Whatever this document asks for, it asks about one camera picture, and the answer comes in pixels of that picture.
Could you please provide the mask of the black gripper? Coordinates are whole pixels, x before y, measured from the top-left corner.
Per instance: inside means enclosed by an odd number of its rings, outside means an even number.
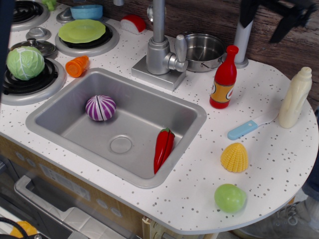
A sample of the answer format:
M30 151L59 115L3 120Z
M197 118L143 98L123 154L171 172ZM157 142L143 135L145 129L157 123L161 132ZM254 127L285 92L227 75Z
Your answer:
M242 0L240 4L240 23L247 27L254 19L258 7L262 5L282 16L286 16L293 7L301 10L302 13L311 14L318 9L312 0ZM279 43L292 28L299 26L301 15L288 15L279 22L271 43Z

